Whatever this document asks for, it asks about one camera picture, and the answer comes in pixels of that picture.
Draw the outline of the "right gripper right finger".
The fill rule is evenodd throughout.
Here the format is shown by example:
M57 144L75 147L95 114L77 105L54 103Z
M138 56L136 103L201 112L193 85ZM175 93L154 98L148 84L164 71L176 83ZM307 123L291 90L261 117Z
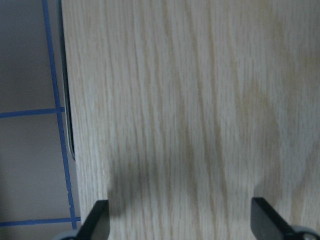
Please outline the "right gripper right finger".
M257 240L304 239L263 197L251 199L250 228Z

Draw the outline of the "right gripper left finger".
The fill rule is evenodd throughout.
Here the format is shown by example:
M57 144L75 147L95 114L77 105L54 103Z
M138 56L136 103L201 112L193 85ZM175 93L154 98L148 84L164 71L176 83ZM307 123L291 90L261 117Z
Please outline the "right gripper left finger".
M107 240L109 235L109 201L97 200L74 239Z

